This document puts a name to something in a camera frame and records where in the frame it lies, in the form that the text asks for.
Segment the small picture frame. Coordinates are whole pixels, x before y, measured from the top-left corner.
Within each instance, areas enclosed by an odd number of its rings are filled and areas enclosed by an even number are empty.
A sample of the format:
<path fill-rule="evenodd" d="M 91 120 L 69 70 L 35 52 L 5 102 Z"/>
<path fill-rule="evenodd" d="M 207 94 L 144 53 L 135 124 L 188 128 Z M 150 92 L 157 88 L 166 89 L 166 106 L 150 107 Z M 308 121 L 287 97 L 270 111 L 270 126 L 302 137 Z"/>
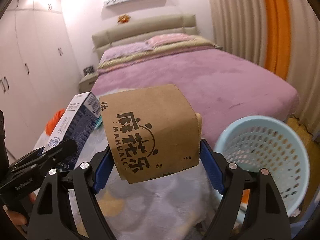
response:
<path fill-rule="evenodd" d="M 94 74 L 94 72 L 95 72 L 94 66 L 88 66 L 88 67 L 84 68 L 83 72 L 84 72 L 84 76 L 86 76 L 88 74 Z"/>

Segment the patterned round table cloth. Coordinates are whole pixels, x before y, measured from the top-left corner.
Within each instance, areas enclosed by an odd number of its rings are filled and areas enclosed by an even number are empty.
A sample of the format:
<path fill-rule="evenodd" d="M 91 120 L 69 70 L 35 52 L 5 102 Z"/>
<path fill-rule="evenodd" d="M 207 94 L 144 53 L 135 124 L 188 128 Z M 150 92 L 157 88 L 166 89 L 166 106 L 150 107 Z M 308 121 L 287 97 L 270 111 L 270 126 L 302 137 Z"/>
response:
<path fill-rule="evenodd" d="M 227 120 L 213 97 L 189 95 L 195 112 L 203 117 L 202 137 L 214 147 L 223 130 L 238 117 Z M 107 146 L 103 128 L 91 133 L 76 166 L 90 161 Z M 114 167 L 104 189 L 96 195 L 100 208 L 117 239 L 201 239 L 200 223 L 206 231 L 219 206 L 219 193 L 199 165 L 167 177 L 136 184 L 121 180 Z"/>

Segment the white blue milk carton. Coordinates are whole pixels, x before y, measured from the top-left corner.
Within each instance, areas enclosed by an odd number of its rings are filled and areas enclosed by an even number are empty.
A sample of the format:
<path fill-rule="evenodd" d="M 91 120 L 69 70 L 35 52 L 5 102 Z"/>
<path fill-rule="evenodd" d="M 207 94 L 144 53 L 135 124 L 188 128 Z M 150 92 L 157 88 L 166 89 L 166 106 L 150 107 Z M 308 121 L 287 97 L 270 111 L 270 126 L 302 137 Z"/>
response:
<path fill-rule="evenodd" d="M 85 92 L 72 98 L 44 148 L 46 152 L 67 139 L 76 142 L 76 152 L 58 163 L 60 170 L 67 171 L 75 168 L 79 155 L 100 116 L 100 102 L 93 93 Z"/>

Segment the pink pillow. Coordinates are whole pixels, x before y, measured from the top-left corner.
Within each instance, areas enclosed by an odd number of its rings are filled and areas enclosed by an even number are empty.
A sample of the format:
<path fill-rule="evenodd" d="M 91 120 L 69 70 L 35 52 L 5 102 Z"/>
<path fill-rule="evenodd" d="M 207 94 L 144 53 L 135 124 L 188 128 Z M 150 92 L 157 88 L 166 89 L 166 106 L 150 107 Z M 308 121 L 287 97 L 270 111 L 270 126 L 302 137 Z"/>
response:
<path fill-rule="evenodd" d="M 146 41 L 150 47 L 158 47 L 166 44 L 172 44 L 176 42 L 189 41 L 194 38 L 193 35 L 187 35 L 183 33 L 171 33 L 154 36 Z"/>

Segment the purple pillow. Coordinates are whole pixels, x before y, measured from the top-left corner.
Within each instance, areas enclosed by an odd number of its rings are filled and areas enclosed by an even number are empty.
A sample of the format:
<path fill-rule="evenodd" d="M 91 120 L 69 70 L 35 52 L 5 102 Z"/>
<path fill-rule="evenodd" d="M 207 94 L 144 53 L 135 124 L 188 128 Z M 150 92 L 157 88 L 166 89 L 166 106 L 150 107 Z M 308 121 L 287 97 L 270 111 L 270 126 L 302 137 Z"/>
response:
<path fill-rule="evenodd" d="M 151 50 L 153 50 L 152 46 L 148 45 L 146 42 L 134 42 L 121 46 L 111 47 L 103 53 L 100 59 L 100 63 Z"/>

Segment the orange curtain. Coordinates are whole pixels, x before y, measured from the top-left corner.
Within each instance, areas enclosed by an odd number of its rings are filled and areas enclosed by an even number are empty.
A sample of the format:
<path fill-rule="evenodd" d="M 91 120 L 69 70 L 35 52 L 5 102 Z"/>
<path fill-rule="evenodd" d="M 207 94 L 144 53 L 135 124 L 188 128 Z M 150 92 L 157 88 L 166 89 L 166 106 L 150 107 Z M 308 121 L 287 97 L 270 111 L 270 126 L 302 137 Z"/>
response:
<path fill-rule="evenodd" d="M 267 44 L 264 67 L 287 78 L 291 58 L 291 18 L 288 0 L 264 0 Z"/>

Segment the brown paper bag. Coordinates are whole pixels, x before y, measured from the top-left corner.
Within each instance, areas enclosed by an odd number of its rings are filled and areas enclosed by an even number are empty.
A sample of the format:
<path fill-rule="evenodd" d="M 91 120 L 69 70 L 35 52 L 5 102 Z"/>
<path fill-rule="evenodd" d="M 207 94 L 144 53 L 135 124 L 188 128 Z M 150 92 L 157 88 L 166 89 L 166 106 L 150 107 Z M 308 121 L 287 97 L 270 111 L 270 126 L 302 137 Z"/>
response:
<path fill-rule="evenodd" d="M 99 100 L 116 168 L 128 183 L 199 164 L 201 121 L 175 85 L 129 89 Z"/>

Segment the orange plush toy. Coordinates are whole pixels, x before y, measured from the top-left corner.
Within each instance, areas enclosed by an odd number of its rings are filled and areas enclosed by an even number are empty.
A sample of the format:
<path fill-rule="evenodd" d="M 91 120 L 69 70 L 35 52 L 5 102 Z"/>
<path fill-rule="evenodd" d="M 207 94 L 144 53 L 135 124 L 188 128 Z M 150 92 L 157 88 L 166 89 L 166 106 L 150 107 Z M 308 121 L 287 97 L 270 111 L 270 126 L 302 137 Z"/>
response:
<path fill-rule="evenodd" d="M 124 24 L 124 23 L 128 23 L 131 19 L 131 16 L 128 14 L 122 14 L 118 16 L 118 24 Z"/>

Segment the bed with purple blanket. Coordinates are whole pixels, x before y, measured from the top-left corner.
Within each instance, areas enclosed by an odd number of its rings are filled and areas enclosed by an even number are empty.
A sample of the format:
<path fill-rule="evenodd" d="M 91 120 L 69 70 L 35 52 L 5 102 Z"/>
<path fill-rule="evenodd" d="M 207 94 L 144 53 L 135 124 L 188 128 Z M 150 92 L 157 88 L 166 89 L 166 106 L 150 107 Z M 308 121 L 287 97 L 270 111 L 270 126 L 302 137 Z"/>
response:
<path fill-rule="evenodd" d="M 92 92 L 173 84 L 203 118 L 202 136 L 214 145 L 235 120 L 250 115 L 285 120 L 295 113 L 295 88 L 269 70 L 217 49 L 208 40 L 166 44 L 112 60 L 102 59 Z"/>

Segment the orange plastic bag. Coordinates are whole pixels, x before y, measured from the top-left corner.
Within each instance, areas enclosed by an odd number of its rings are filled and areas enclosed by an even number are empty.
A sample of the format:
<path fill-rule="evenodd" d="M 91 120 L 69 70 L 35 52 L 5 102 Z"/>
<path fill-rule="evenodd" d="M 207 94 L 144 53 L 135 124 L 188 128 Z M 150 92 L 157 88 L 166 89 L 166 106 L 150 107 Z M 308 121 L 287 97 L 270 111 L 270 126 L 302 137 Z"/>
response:
<path fill-rule="evenodd" d="M 53 117 L 47 122 L 45 127 L 46 135 L 50 136 L 56 127 L 57 123 L 60 121 L 61 117 L 65 113 L 65 109 L 58 110 Z"/>

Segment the beige nightstand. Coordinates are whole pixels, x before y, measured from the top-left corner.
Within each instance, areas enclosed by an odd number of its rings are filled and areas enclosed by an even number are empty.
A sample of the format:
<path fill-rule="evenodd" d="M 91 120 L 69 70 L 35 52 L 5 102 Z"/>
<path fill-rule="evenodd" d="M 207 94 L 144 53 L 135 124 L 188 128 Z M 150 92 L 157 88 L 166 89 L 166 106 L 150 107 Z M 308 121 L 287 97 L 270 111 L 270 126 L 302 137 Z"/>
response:
<path fill-rule="evenodd" d="M 90 92 L 92 87 L 94 86 L 96 80 L 98 79 L 98 73 L 90 73 L 85 75 L 79 81 L 79 93 Z"/>

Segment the white wardrobe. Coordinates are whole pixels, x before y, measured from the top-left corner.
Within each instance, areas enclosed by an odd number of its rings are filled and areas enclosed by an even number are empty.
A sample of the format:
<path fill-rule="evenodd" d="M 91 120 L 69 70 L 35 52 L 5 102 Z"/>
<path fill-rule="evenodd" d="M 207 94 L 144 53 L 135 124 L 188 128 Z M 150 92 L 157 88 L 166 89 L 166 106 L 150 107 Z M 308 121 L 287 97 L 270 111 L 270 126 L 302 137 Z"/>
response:
<path fill-rule="evenodd" d="M 33 149 L 53 114 L 78 92 L 80 74 L 60 11 L 13 0 L 1 18 L 1 110 L 16 158 Z"/>

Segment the beige padded headboard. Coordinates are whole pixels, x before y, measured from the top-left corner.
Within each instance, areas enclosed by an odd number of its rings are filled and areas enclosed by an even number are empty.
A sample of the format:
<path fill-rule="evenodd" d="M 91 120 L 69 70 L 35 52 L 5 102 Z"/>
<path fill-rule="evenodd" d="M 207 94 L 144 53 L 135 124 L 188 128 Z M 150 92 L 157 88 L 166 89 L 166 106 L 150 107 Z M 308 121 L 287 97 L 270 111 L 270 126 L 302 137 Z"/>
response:
<path fill-rule="evenodd" d="M 92 35 L 98 59 L 111 47 L 142 42 L 154 36 L 171 33 L 197 35 L 196 16 L 175 14 L 148 17 L 119 24 Z"/>

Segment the light blue plastic basket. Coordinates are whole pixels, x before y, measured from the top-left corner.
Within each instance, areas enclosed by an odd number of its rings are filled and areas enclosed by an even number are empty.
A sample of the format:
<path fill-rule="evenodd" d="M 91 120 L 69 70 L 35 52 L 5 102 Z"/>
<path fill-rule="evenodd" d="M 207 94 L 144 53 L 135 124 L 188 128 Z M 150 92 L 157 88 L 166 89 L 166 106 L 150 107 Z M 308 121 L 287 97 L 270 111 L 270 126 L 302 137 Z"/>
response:
<path fill-rule="evenodd" d="M 300 137 L 284 122 L 261 115 L 236 120 L 221 133 L 214 151 L 243 170 L 269 170 L 288 216 L 300 206 L 309 184 L 309 156 Z"/>

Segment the beige curtain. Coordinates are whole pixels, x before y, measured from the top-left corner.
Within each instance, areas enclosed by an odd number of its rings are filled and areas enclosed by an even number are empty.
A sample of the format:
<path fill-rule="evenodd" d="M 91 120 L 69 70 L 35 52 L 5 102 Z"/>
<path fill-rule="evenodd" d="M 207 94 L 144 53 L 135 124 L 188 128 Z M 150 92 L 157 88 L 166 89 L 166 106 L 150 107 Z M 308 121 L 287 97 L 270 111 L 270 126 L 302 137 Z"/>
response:
<path fill-rule="evenodd" d="M 262 67 L 267 44 L 264 0 L 209 0 L 215 39 L 223 49 Z M 311 0 L 288 0 L 291 58 L 285 79 L 298 92 L 295 116 L 319 132 L 319 9 Z"/>

